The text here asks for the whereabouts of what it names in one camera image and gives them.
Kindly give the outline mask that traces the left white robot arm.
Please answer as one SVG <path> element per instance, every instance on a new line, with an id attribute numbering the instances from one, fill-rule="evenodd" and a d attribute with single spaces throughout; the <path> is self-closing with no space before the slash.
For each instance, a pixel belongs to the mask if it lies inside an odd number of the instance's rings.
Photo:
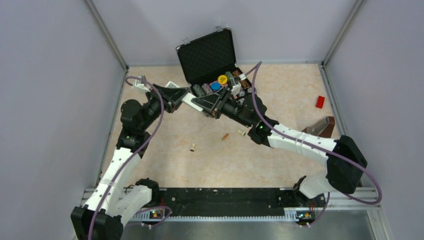
<path id="1" fill-rule="evenodd" d="M 121 198 L 124 184 L 133 168 L 145 154 L 153 133 L 147 129 L 154 121 L 161 122 L 164 113 L 173 113 L 190 92 L 188 87 L 162 87 L 153 84 L 146 90 L 147 101 L 126 100 L 120 108 L 122 130 L 110 164 L 92 195 L 70 215 L 79 240 L 119 240 L 124 227 L 145 205 L 154 207 L 160 193 L 153 181 L 134 186 Z"/>

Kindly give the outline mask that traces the white remote control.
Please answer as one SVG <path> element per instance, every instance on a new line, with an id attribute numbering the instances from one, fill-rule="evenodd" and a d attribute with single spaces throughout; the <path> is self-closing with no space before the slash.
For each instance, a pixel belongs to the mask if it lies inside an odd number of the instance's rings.
<path id="1" fill-rule="evenodd" d="M 178 85 L 176 85 L 174 82 L 172 82 L 172 81 L 169 81 L 166 85 L 165 85 L 165 87 L 166 88 L 172 88 L 172 89 L 175 89 L 175 88 L 180 88 L 180 86 L 178 86 Z M 203 109 L 200 107 L 200 106 L 198 106 L 198 105 L 196 105 L 195 103 L 193 103 L 192 102 L 192 99 L 195 99 L 196 97 L 190 92 L 190 90 L 188 90 L 188 93 L 186 93 L 185 95 L 184 95 L 184 97 L 182 98 L 182 102 L 184 103 L 184 104 L 186 104 L 187 106 L 190 106 L 191 108 L 193 108 L 193 109 L 195 109 L 195 110 L 197 110 L 197 111 L 199 111 L 199 112 L 202 112 L 203 111 Z"/>

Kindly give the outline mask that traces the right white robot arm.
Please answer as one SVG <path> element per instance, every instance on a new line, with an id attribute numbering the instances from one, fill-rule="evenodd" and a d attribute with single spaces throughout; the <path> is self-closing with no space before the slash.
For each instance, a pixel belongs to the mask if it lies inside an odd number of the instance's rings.
<path id="1" fill-rule="evenodd" d="M 267 107 L 256 94 L 236 100 L 227 88 L 209 95 L 194 97 L 191 102 L 208 116 L 226 116 L 248 127 L 250 139 L 258 145 L 284 149 L 317 161 L 325 169 L 303 176 L 293 187 L 293 200 L 307 206 L 313 198 L 326 192 L 353 194 L 367 167 L 367 161 L 354 140 L 346 135 L 339 139 L 315 136 L 287 127 L 266 116 Z"/>

